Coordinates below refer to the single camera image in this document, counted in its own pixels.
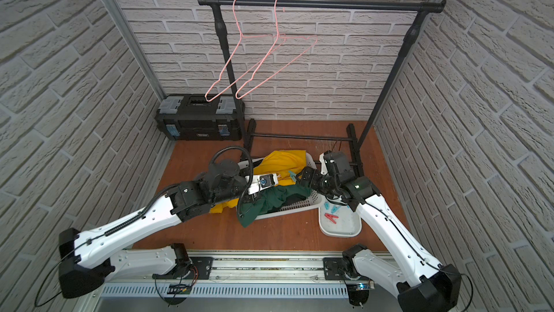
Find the yellow t-shirt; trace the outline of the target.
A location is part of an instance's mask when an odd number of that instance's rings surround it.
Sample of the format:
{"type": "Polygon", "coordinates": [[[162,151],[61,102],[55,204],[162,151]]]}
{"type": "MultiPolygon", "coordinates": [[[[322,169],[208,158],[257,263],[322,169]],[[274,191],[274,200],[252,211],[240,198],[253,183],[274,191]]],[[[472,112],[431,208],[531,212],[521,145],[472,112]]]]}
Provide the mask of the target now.
{"type": "MultiPolygon", "coordinates": [[[[307,166],[305,150],[276,150],[266,156],[261,162],[254,163],[253,173],[264,175],[268,173],[285,173],[293,171],[296,175],[307,166]]],[[[297,198],[288,199],[288,202],[298,202],[297,198]]]]}

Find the teal clothespin yellow shirt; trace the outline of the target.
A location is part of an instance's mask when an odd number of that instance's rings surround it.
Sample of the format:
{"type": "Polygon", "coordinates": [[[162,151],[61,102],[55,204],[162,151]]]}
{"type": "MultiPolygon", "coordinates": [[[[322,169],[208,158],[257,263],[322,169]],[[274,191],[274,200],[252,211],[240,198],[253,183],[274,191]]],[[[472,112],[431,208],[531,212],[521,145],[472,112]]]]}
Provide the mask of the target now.
{"type": "Polygon", "coordinates": [[[289,177],[294,183],[297,183],[297,175],[293,171],[289,171],[289,177]]]}

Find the white perforated laundry basket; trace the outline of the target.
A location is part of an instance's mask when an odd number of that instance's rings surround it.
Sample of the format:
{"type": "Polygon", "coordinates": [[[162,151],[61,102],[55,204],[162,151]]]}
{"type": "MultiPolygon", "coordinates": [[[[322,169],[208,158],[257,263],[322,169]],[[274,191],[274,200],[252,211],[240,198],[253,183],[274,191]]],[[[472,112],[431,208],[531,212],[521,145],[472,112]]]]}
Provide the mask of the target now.
{"type": "MultiPolygon", "coordinates": [[[[253,163],[258,163],[258,162],[261,162],[262,160],[263,158],[254,158],[253,163]]],[[[306,160],[307,160],[307,165],[309,167],[316,168],[316,164],[315,164],[316,162],[314,162],[314,159],[308,152],[306,152],[306,160]]],[[[241,162],[238,163],[238,166],[240,167],[241,171],[243,169],[247,169],[247,173],[248,173],[249,163],[247,160],[242,160],[241,162]]],[[[324,202],[324,196],[319,195],[316,191],[312,190],[311,195],[307,199],[292,203],[291,205],[284,205],[275,212],[269,212],[264,215],[258,215],[256,220],[259,221],[262,219],[275,218],[275,217],[280,217],[284,215],[291,215],[297,212],[314,210],[319,208],[319,206],[322,205],[323,202],[324,202]]]]}

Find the green t-shirt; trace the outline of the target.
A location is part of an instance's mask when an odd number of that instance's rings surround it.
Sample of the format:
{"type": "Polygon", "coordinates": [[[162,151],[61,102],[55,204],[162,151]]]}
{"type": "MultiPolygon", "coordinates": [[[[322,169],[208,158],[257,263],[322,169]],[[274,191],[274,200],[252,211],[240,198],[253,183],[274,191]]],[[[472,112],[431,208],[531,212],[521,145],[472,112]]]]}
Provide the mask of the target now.
{"type": "Polygon", "coordinates": [[[238,221],[243,228],[247,228],[259,215],[265,215],[274,209],[280,209],[288,199],[304,200],[311,193],[312,190],[309,187],[295,184],[264,189],[257,193],[256,198],[252,198],[252,196],[241,197],[237,204],[238,221]]]}

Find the red clothespin green shirt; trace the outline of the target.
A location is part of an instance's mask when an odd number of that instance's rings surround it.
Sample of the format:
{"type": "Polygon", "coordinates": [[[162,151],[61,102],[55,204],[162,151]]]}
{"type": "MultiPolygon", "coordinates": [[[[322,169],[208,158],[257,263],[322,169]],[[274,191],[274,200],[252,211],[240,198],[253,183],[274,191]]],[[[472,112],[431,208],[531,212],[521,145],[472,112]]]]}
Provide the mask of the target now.
{"type": "Polygon", "coordinates": [[[324,217],[325,217],[326,219],[328,219],[330,222],[332,222],[333,224],[336,224],[337,221],[338,221],[338,219],[339,219],[339,216],[333,215],[333,214],[328,213],[328,212],[326,212],[326,213],[324,214],[324,217]]]}

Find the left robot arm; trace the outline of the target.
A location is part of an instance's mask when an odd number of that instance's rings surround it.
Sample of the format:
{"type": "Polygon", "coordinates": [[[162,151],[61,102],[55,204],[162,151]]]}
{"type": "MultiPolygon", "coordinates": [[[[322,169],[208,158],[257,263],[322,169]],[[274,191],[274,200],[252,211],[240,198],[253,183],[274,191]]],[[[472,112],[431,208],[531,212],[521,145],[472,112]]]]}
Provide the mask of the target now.
{"type": "Polygon", "coordinates": [[[275,187],[284,175],[277,170],[255,174],[255,162],[248,150],[239,149],[246,161],[218,161],[224,151],[214,154],[207,171],[192,181],[167,186],[145,207],[112,223],[79,231],[69,228],[59,235],[59,295],[79,298],[101,287],[118,274],[152,273],[154,280],[182,280],[196,284],[199,269],[183,244],[161,250],[126,254],[127,246],[153,233],[179,225],[210,212],[216,205],[236,200],[253,201],[259,192],[275,187]]]}

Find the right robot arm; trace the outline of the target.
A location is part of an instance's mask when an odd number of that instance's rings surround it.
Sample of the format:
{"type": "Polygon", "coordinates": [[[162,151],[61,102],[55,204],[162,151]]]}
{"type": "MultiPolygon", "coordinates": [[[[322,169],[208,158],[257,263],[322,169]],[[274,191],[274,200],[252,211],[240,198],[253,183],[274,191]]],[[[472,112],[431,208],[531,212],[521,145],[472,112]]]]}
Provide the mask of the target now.
{"type": "Polygon", "coordinates": [[[390,264],[365,246],[355,245],[343,252],[349,280],[373,280],[396,297],[403,311],[451,311],[456,307],[463,273],[427,251],[369,178],[355,174],[343,153],[328,151],[320,163],[320,171],[306,166],[294,181],[325,197],[338,197],[376,233],[396,262],[390,264]]]}

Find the white plastic tray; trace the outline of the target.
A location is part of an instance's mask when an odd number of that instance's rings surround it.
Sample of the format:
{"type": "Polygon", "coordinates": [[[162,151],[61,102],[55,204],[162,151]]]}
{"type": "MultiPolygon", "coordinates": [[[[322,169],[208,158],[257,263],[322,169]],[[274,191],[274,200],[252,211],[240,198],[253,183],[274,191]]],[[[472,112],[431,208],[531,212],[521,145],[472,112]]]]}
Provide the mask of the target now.
{"type": "Polygon", "coordinates": [[[353,238],[360,234],[362,219],[349,206],[334,205],[329,202],[331,208],[326,210],[324,208],[325,202],[328,201],[324,201],[318,208],[320,230],[325,235],[336,238],[353,238]],[[336,224],[333,224],[324,217],[324,214],[326,212],[332,214],[332,210],[337,208],[340,209],[338,212],[339,219],[336,224]]]}

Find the black toolbox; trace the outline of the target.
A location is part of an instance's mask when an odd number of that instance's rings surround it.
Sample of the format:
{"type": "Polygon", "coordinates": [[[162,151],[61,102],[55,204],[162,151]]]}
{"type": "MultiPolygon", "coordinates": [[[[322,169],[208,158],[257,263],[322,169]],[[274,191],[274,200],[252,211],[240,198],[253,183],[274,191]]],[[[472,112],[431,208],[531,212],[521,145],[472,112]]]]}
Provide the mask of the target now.
{"type": "Polygon", "coordinates": [[[169,95],[155,115],[159,131],[174,141],[241,140],[239,121],[242,118],[232,96],[220,96],[208,102],[200,94],[169,95]]]}

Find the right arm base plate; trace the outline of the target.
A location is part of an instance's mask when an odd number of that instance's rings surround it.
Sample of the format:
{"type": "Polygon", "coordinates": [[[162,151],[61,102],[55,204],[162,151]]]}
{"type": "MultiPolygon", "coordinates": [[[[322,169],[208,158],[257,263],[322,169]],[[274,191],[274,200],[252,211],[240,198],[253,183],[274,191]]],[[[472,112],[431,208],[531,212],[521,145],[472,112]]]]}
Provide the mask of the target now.
{"type": "Polygon", "coordinates": [[[361,277],[351,261],[343,257],[325,257],[323,271],[327,281],[351,281],[359,280],[361,277]]]}

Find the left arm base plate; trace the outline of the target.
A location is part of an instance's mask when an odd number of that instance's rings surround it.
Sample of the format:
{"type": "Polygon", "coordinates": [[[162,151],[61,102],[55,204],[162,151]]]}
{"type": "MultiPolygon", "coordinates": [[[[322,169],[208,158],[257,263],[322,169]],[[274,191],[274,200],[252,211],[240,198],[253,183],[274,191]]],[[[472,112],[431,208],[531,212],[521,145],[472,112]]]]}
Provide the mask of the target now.
{"type": "Polygon", "coordinates": [[[208,280],[212,271],[213,257],[192,257],[188,259],[176,259],[175,266],[166,274],[153,274],[155,280],[208,280]]]}

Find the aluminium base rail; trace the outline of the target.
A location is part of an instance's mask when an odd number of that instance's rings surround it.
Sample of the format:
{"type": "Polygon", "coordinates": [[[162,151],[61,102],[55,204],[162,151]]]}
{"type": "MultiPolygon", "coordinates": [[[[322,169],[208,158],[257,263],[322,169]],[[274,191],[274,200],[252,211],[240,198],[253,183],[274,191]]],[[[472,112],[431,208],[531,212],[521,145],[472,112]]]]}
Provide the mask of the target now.
{"type": "MultiPolygon", "coordinates": [[[[395,264],[389,254],[372,253],[395,264]]],[[[367,277],[325,280],[323,259],[343,253],[193,251],[192,257],[214,258],[208,280],[193,284],[188,279],[154,280],[150,272],[123,273],[79,299],[88,311],[101,297],[159,298],[170,306],[188,298],[346,298],[353,306],[364,306],[372,290],[385,290],[367,277]]]]}

